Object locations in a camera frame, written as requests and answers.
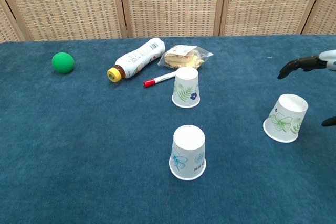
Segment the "red marker cap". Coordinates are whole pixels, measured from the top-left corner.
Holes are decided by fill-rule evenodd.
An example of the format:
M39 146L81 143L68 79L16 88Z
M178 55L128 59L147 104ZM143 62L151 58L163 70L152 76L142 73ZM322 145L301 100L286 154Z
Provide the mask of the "red marker cap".
M145 88L148 88L148 87L150 87L150 86L152 86L154 84L156 84L155 81L154 81L154 79L151 79L151 80L143 82L143 85L144 85Z

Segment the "woven screen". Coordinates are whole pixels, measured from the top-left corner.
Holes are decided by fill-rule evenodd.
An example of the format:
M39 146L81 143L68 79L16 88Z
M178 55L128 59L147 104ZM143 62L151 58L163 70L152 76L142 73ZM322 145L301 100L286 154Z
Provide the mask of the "woven screen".
M2 5L0 5L0 43L6 41L20 41L11 25Z
M314 0L225 0L221 35L301 33Z
M318 0L314 8L310 25L304 33L309 34L336 34L336 0Z
M123 3L132 37L214 33L217 0L123 0Z
M122 37L117 1L13 0L10 4L16 5L32 40L65 40Z

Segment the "paper cup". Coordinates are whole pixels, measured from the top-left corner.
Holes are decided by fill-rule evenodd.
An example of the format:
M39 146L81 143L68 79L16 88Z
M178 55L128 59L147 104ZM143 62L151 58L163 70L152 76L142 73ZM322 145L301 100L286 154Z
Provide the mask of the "paper cup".
M193 180L204 173L205 167L204 132L193 125L177 128L169 159L170 171L179 179Z
M278 142L293 142L298 138L307 110L308 103L305 99L295 94L281 95L264 121L265 133Z
M181 108L192 108L199 104L198 71L192 67L177 69L172 101Z

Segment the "white marker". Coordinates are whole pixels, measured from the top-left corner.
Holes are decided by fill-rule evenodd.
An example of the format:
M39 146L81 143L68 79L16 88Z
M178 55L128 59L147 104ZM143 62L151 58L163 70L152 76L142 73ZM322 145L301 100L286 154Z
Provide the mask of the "white marker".
M161 81L165 81L165 80L168 80L170 78L173 78L173 77L175 77L175 75L176 75L176 71L175 72L171 72L171 73L167 73L167 74L165 74L163 76L156 77L154 79L150 79L150 80L144 81L143 85L144 85L145 88L148 88L148 87L150 87L152 85L155 85L155 84L157 84L157 83L159 83Z

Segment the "green leaf print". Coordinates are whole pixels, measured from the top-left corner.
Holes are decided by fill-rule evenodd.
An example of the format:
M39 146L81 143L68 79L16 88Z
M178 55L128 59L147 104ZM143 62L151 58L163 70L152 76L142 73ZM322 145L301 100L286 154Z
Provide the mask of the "green leaf print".
M180 97L182 101L185 102L190 97L192 92L193 92L193 87L189 87L187 89L180 90L179 92L177 92L177 95L178 97Z
M174 85L174 94L176 94L178 89L183 89L183 85L178 83Z
M294 122L296 123L296 125L293 126L293 128L291 128L290 130L291 130L294 134L298 134L299 129L300 129L301 124L302 124L302 119L301 119L301 118L296 118L296 119L294 119Z

